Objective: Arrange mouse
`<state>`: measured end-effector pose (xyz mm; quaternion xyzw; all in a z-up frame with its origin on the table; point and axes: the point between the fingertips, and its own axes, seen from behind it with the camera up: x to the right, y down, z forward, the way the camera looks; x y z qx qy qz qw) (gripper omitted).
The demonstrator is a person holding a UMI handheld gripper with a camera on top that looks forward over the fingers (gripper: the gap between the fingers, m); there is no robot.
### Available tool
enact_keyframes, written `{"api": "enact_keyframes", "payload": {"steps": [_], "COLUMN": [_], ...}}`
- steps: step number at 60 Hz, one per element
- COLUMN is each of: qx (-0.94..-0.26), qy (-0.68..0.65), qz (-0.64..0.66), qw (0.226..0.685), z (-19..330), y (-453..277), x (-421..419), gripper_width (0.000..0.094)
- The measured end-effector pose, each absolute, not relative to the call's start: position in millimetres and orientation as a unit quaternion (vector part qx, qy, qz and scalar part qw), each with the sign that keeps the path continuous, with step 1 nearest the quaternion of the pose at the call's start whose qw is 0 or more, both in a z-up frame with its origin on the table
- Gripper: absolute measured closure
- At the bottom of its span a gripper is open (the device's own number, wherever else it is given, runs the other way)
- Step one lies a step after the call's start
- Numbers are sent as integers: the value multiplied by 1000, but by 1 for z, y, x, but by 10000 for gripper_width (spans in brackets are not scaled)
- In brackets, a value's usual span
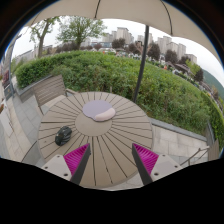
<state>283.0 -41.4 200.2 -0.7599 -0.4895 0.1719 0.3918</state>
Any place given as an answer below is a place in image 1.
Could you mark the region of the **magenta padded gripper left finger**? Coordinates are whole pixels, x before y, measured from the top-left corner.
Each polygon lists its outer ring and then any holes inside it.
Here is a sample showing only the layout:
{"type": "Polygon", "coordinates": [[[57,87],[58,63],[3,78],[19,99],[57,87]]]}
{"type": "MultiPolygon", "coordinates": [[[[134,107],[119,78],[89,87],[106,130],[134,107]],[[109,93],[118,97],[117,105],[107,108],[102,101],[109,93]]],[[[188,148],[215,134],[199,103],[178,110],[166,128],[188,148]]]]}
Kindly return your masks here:
{"type": "Polygon", "coordinates": [[[90,144],[87,143],[65,156],[55,155],[42,169],[79,185],[90,155],[90,144]]]}

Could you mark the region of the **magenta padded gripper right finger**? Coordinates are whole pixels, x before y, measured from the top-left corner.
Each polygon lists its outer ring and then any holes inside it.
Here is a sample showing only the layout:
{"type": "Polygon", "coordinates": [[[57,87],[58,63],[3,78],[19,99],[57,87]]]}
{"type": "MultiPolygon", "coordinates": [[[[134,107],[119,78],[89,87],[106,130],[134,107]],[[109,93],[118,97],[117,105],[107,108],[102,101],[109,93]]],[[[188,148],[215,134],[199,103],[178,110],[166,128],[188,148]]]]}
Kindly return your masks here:
{"type": "Polygon", "coordinates": [[[182,169],[170,156],[157,154],[135,143],[132,144],[132,155],[143,185],[148,185],[182,169]]]}

